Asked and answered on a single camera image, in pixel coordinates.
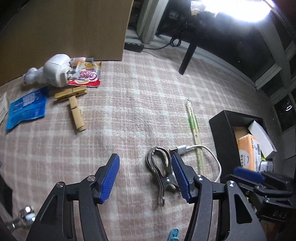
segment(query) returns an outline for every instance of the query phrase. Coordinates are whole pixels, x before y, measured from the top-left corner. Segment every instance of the teal clip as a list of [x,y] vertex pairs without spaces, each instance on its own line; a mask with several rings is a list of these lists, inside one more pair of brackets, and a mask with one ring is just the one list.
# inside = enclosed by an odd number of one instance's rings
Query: teal clip
[[170,231],[169,236],[168,236],[168,241],[179,241],[178,233],[179,233],[179,229],[177,229],[177,228],[172,229]]

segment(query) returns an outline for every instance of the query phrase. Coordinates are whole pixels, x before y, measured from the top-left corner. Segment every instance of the open black box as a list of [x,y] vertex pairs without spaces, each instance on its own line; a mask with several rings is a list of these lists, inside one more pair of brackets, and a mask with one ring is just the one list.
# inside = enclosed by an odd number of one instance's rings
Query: open black box
[[246,127],[256,121],[266,131],[262,118],[229,110],[223,110],[209,120],[214,138],[217,158],[222,167],[221,182],[225,176],[233,174],[235,167],[240,167],[239,150],[232,127]]

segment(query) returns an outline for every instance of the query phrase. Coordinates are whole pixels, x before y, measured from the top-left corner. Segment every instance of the brown board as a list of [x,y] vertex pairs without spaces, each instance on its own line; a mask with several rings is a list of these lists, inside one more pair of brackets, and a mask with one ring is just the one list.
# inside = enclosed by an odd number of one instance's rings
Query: brown board
[[55,54],[122,60],[133,0],[31,0],[0,37],[0,85]]

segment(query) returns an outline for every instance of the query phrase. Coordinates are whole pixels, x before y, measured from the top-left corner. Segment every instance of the metal screw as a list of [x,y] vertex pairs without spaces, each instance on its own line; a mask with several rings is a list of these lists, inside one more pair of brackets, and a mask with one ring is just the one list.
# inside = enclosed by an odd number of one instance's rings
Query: metal screw
[[204,180],[204,178],[205,177],[203,175],[198,174],[196,179],[199,181],[202,181],[202,180]]
[[57,188],[62,188],[64,186],[64,183],[63,182],[58,182],[57,184],[56,184],[56,187]]
[[89,182],[93,182],[95,179],[96,179],[95,176],[88,176],[88,177],[87,177],[87,180],[88,180]]
[[230,187],[234,187],[234,186],[236,185],[236,184],[235,184],[235,181],[231,181],[231,180],[230,180],[228,183],[229,183],[229,186],[230,186]]

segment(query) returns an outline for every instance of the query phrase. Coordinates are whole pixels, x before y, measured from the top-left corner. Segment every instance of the checkered cloth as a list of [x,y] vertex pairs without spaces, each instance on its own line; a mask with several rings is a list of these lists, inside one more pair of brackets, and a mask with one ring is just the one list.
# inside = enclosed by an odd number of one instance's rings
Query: checkered cloth
[[[201,142],[211,150],[215,145],[208,121],[224,109],[262,117],[281,150],[281,131],[267,98],[200,59],[192,59],[182,76],[178,69],[183,56],[177,49],[124,51],[121,62],[104,62],[101,85],[77,98],[86,125],[83,132],[74,131],[67,101],[53,103],[53,94],[61,89],[50,88],[44,118],[20,123],[7,133],[6,116],[0,126],[0,173],[13,189],[14,217],[26,205],[39,211],[56,182],[80,182],[117,153],[120,169],[114,187],[99,205],[109,240],[165,241],[174,227],[183,240],[193,205],[178,192],[166,192],[165,206],[157,206],[158,184],[145,165],[145,155],[155,145],[193,144],[187,98],[195,109]],[[12,102],[36,88],[22,86],[20,77],[1,86],[0,96],[7,91]],[[207,177],[214,180],[218,166],[206,151],[204,156]],[[184,162],[197,171],[194,151],[184,155]],[[77,237],[83,240],[76,202],[74,207]],[[11,219],[2,206],[0,215],[4,221]],[[210,240],[216,222],[215,203]],[[15,236],[21,241],[27,233],[20,230]]]

